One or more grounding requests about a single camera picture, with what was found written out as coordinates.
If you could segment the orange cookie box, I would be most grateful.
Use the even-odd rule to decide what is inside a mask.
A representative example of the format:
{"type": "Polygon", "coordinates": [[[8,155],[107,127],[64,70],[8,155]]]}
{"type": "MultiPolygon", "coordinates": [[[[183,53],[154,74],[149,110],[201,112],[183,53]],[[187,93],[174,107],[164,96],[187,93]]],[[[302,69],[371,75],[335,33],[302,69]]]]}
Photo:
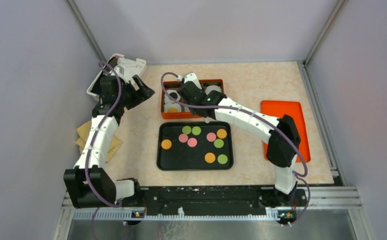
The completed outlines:
{"type": "MultiPolygon", "coordinates": [[[[207,86],[210,85],[217,85],[222,88],[222,93],[224,93],[224,82],[222,79],[200,79],[199,80],[201,86],[206,89],[207,86]]],[[[164,82],[164,87],[166,90],[178,90],[181,87],[181,83],[173,80],[173,81],[165,81],[164,82]]],[[[191,112],[189,111],[188,108],[182,107],[182,112],[177,112],[177,113],[166,113],[164,112],[164,92],[161,92],[161,116],[164,120],[179,120],[179,119],[199,119],[201,118],[200,116],[197,115],[192,115],[191,112]]]]}

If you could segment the black cookie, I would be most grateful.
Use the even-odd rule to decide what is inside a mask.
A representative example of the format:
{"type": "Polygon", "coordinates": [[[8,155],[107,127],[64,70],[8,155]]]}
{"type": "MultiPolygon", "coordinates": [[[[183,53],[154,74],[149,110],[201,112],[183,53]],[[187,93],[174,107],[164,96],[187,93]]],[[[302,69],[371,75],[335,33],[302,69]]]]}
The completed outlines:
{"type": "Polygon", "coordinates": [[[175,100],[179,100],[179,98],[180,98],[180,96],[179,96],[179,94],[178,94],[177,92],[171,92],[169,95],[170,95],[173,99],[175,99],[175,100]]]}

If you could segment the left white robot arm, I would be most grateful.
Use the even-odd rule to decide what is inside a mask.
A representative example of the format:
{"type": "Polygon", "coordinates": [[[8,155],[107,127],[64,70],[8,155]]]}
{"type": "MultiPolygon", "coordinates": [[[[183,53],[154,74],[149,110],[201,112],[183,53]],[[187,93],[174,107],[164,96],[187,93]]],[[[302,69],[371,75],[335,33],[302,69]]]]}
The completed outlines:
{"type": "Polygon", "coordinates": [[[135,207],[142,200],[135,178],[113,181],[105,165],[112,139],[125,110],[150,99],[155,91],[138,75],[126,79],[115,67],[101,61],[99,101],[92,110],[91,126],[85,147],[71,169],[63,174],[72,205],[83,208],[121,208],[123,201],[135,207]]]}

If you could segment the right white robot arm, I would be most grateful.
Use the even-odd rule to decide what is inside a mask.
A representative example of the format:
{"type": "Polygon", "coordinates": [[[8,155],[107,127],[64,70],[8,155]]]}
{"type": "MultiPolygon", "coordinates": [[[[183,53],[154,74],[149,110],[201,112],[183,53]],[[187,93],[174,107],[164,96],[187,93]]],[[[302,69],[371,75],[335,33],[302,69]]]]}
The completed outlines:
{"type": "Polygon", "coordinates": [[[294,119],[286,114],[276,117],[256,112],[216,90],[207,93],[193,72],[178,74],[176,79],[181,83],[177,92],[183,105],[193,115],[235,125],[267,144],[266,158],[275,169],[275,201],[281,206],[293,202],[297,185],[294,165],[301,143],[294,119]]]}

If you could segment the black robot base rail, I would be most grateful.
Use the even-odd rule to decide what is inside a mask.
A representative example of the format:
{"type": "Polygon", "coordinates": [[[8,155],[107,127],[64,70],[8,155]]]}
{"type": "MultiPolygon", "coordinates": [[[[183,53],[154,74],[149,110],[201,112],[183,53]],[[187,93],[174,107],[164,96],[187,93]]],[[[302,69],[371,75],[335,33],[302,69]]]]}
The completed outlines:
{"type": "Polygon", "coordinates": [[[309,203],[304,189],[284,196],[269,185],[150,186],[122,200],[129,220],[270,220],[293,224],[309,203]]]}

